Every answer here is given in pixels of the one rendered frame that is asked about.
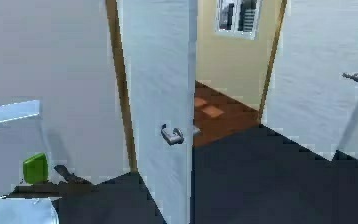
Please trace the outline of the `white room door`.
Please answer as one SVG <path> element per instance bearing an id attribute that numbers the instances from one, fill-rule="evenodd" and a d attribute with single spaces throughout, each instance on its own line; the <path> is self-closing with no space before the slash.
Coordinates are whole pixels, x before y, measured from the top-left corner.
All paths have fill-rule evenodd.
<path id="1" fill-rule="evenodd" d="M 198 0 L 118 0 L 137 168 L 167 224 L 190 224 Z M 170 146 L 161 126 L 178 128 Z"/>

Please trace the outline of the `green rounded container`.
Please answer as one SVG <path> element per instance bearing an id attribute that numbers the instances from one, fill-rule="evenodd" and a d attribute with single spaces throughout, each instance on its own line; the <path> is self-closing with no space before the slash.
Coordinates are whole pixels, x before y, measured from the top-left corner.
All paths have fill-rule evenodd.
<path id="1" fill-rule="evenodd" d="M 23 178 L 27 184 L 36 184 L 48 180 L 48 161 L 45 153 L 35 154 L 22 163 Z"/>

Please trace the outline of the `dark low shelf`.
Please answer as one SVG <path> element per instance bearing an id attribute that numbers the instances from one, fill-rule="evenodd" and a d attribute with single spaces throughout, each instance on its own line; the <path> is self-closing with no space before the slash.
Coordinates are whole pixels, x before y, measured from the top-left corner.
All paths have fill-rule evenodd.
<path id="1" fill-rule="evenodd" d="M 47 198 L 63 197 L 72 194 L 92 192 L 96 186 L 88 180 L 71 173 L 66 166 L 56 165 L 54 170 L 63 178 L 55 184 L 50 181 L 36 183 L 30 186 L 16 186 L 6 195 L 6 198 Z"/>

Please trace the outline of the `white toilet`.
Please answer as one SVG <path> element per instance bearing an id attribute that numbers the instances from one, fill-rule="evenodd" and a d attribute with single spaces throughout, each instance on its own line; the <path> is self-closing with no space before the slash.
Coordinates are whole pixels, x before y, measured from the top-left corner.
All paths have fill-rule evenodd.
<path id="1" fill-rule="evenodd" d="M 48 198 L 0 198 L 0 224 L 60 224 Z"/>

